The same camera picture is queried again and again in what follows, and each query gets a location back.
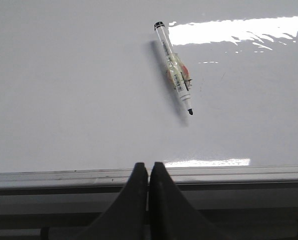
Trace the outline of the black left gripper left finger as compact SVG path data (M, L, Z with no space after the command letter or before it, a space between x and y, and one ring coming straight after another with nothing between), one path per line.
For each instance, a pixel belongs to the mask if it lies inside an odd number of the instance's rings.
M144 235L148 173L138 162L112 205L77 236L77 240L141 240Z

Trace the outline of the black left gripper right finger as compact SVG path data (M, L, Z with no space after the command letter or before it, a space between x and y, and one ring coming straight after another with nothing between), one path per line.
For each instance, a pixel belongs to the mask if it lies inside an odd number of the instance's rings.
M161 162L155 162L151 171L148 207L153 240L229 238L193 208Z

